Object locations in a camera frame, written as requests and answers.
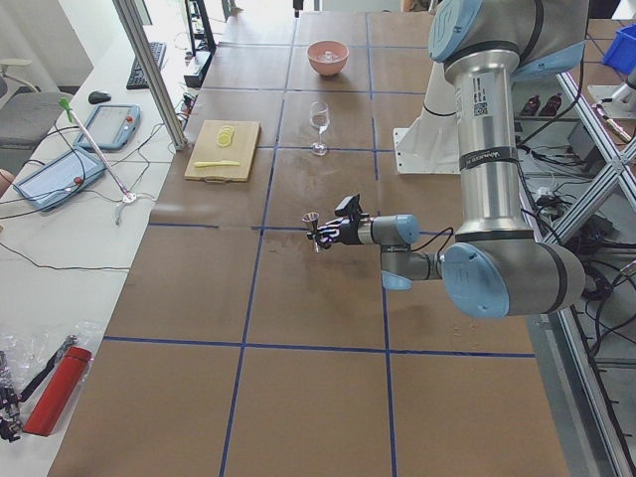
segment bowl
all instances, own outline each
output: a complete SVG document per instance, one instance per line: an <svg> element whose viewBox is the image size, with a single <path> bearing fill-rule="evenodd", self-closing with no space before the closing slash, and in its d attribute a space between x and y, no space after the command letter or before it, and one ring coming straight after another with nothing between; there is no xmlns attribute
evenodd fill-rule
<svg viewBox="0 0 636 477"><path fill-rule="evenodd" d="M334 41L316 42L307 49L309 64L321 77L332 77L345 67L349 58L346 45Z"/></svg>

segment gray chair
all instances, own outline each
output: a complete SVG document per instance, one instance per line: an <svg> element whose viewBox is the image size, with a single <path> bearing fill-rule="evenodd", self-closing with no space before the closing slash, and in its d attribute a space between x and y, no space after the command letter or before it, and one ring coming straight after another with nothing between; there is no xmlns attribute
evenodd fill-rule
<svg viewBox="0 0 636 477"><path fill-rule="evenodd" d="M39 92L32 84L6 74L8 66L25 66L28 63L0 60L0 97L8 91L5 78L24 84L31 90L15 94L0 109L0 168L13 174L20 172L63 112L58 105L60 98L73 97L57 91Z"/></svg>

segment black keyboard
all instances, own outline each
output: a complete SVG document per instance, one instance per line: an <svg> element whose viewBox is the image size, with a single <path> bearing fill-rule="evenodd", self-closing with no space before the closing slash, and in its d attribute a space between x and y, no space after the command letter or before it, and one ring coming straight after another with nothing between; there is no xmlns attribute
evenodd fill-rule
<svg viewBox="0 0 636 477"><path fill-rule="evenodd" d="M161 70L163 57L166 55L166 44L162 42L150 42L149 45L152 56L157 63L157 67ZM141 69L139 60L135 58L135 61L132 62L132 68L130 69L130 77L126 83L126 89L147 89L148 87L148 81L146 81L146 76Z"/></svg>

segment blue box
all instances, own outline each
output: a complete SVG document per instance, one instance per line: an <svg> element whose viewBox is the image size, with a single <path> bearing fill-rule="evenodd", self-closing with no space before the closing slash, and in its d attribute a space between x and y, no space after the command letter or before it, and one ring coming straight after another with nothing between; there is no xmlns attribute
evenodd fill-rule
<svg viewBox="0 0 636 477"><path fill-rule="evenodd" d="M621 28L603 57L603 64L629 75L636 68L636 23Z"/></svg>

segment cutting board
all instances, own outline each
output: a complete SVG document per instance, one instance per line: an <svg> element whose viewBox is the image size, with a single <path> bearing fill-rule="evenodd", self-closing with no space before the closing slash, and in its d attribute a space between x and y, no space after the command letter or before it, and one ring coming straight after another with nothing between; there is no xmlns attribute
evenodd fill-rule
<svg viewBox="0 0 636 477"><path fill-rule="evenodd" d="M217 144L223 126L235 129L232 144L228 147ZM184 177L191 181L246 182L259 132L258 121L204 121ZM237 161L240 165L195 167L196 162L216 161Z"/></svg>

